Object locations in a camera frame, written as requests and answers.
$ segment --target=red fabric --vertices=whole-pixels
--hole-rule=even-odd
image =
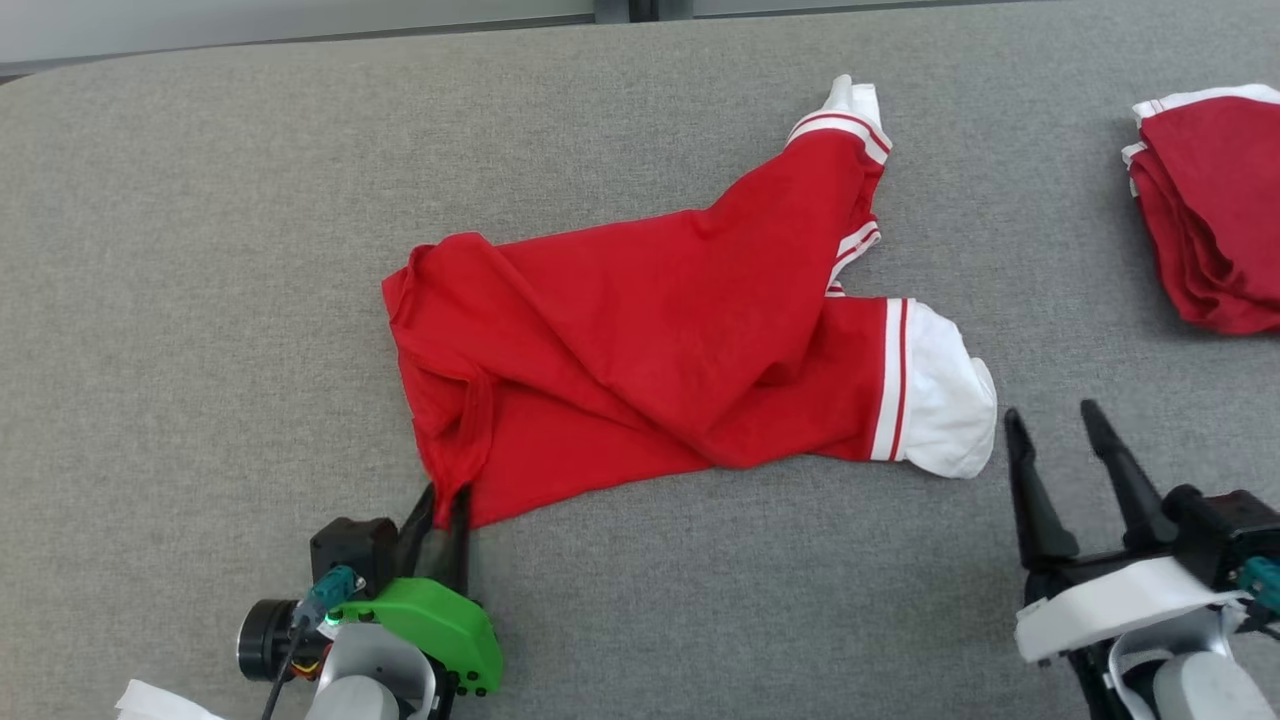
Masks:
[[[901,434],[881,396],[908,304],[826,296],[882,172],[823,129],[705,210],[415,249],[384,296],[436,523],[467,484],[484,525],[710,465],[867,460],[878,425]]]
[[[1280,105],[1201,100],[1140,133],[1129,172],[1178,313],[1228,334],[1280,331]]]

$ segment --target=cable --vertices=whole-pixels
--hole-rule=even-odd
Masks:
[[[284,687],[284,679],[289,676],[289,666],[293,665],[293,655],[298,652],[298,646],[302,644],[302,633],[306,632],[307,625],[311,624],[308,618],[303,618],[297,625],[293,626],[293,637],[289,638],[289,651],[284,656],[284,662],[280,662],[280,670],[275,674],[275,682],[271,683],[271,694],[266,696],[266,707],[262,708],[262,720],[271,720],[271,714],[275,712],[275,702],[280,700],[280,688]]]

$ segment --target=white sleeve cuff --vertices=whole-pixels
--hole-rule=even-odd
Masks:
[[[928,305],[905,301],[906,397],[902,447],[910,460],[945,478],[973,478],[996,442],[996,386],[970,357],[955,323]]]

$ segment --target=wall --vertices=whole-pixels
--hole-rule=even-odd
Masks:
[[[593,0],[0,0],[0,69],[202,45],[585,17],[591,10]]]

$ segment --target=red and white stripe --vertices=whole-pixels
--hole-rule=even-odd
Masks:
[[[818,110],[817,113],[809,113],[804,118],[800,118],[800,122],[791,128],[787,143],[790,145],[801,135],[819,129],[838,129],[861,138],[863,146],[867,149],[867,156],[877,165],[883,165],[888,160],[888,151],[893,147],[893,143],[888,141],[884,131],[878,124],[858,113],[847,110]]]
[[[876,220],[867,223],[865,225],[858,228],[856,232],[840,241],[840,247],[836,250],[836,265],[831,269],[831,281],[827,286],[838,284],[836,282],[836,275],[840,270],[845,269],[854,260],[863,256],[863,252],[870,250],[873,245],[879,242],[879,225]]]
[[[904,455],[902,425],[906,415],[906,379],[910,377],[910,352],[906,347],[906,322],[914,300],[891,297],[884,301],[884,389],[872,442],[872,460],[901,460]]]

